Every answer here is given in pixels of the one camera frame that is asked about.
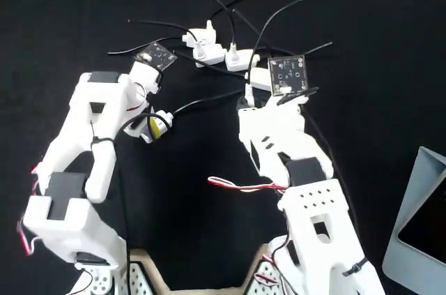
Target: white plastic bracket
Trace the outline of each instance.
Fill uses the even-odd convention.
[[[342,275],[364,259],[364,252],[338,180],[289,188],[277,206],[288,219],[299,265],[292,262],[286,248],[277,252],[275,261],[294,290],[302,295],[384,294],[370,262],[357,273]],[[316,233],[318,222],[324,223],[328,236]],[[268,246],[270,254],[281,243],[283,240],[273,240]]]
[[[262,67],[251,68],[251,75],[249,83],[257,89],[264,91],[271,91],[271,74],[270,70]],[[245,73],[245,79],[248,80],[248,73]]]

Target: black fabric surface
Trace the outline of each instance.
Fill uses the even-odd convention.
[[[261,26],[292,0],[249,0],[239,9]],[[130,57],[107,56],[174,29],[127,24],[130,17],[202,27],[209,0],[0,0],[0,284],[5,294],[64,294],[78,272],[37,244],[26,258],[15,232],[31,189],[29,169],[56,137],[82,72],[127,73]],[[418,147],[446,154],[444,48],[446,0],[304,0],[279,16],[266,37],[308,59],[312,114],[331,143],[359,220],[364,251],[387,294],[409,294],[381,264]],[[220,15],[215,27],[227,45]],[[238,46],[255,37],[237,22]],[[232,77],[180,59],[166,70],[155,106],[173,111],[192,100],[243,87]],[[118,141],[130,214],[130,246],[151,254],[172,289],[240,285],[261,243],[285,232],[271,191],[225,191],[217,175],[258,183],[238,141],[236,99],[178,117],[154,145]],[[74,167],[82,169],[86,161]],[[117,180],[101,217],[123,233]]]

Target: robotic arm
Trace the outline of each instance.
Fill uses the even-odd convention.
[[[341,186],[333,179],[332,163],[304,132],[300,105],[308,98],[281,104],[282,98],[271,96],[262,108],[238,111],[239,138],[259,175],[286,188],[277,206],[287,218],[298,260],[293,261],[286,236],[281,236],[268,246],[273,263],[290,294],[383,295],[376,270],[364,257]]]
[[[42,196],[30,196],[23,224],[61,259],[104,280],[97,294],[107,294],[113,283],[114,293],[121,294],[118,286],[125,279],[126,244],[101,221],[93,204],[107,196],[116,162],[116,133],[149,107],[148,99],[158,92],[159,81],[158,70],[138,61],[128,75],[82,74],[59,135],[33,169]],[[158,114],[171,124],[169,114]],[[154,126],[158,124],[157,119],[151,120]],[[147,122],[135,121],[125,132],[152,142]],[[84,151],[94,157],[89,176],[65,172]]]

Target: white power adapter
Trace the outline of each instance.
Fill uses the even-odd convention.
[[[196,28],[189,29],[189,31],[197,37],[197,40],[201,45],[212,45],[215,44],[217,40],[217,32],[213,28],[210,20],[206,22],[205,29]],[[183,35],[183,42],[186,43],[187,47],[195,47],[195,39],[189,32]]]
[[[248,79],[248,73],[245,73],[245,79]],[[271,74],[267,68],[254,67],[251,68],[250,84],[257,89],[271,91]]]
[[[215,65],[221,63],[224,60],[226,50],[220,44],[201,45],[195,44],[193,51],[194,58],[200,60],[208,65]],[[200,63],[195,63],[197,67],[203,67]]]
[[[231,43],[228,52],[225,55],[226,68],[231,72],[238,72],[239,70],[247,70],[249,60],[251,60],[253,50],[237,50],[236,44]],[[252,59],[251,67],[256,67],[260,61],[260,56],[255,54]]]

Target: perforated white plate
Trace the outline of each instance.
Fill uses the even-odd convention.
[[[91,285],[84,291],[76,293],[76,295],[108,294],[109,290],[111,289],[111,280],[108,280],[105,276],[98,274],[98,272],[93,269],[88,270],[88,272],[93,276]],[[69,294],[83,289],[88,283],[90,283],[90,281],[91,276],[87,272],[83,272],[79,279],[77,279],[76,284],[71,289]],[[153,295],[153,291],[144,272],[136,262],[130,263],[130,291],[132,292],[132,295]],[[121,295],[127,295],[127,284],[125,278],[123,278],[121,282]]]
[[[277,271],[277,269],[270,263],[270,262],[261,262],[259,266],[257,267],[257,270],[254,272],[254,274],[260,273],[264,276],[267,276],[269,278],[272,278],[273,280],[276,280],[278,283],[277,285],[272,285],[270,287],[267,287],[265,285],[261,285],[257,280],[254,278],[248,285],[248,288],[245,291],[246,295],[282,295],[283,290],[282,286],[280,284],[280,274]]]

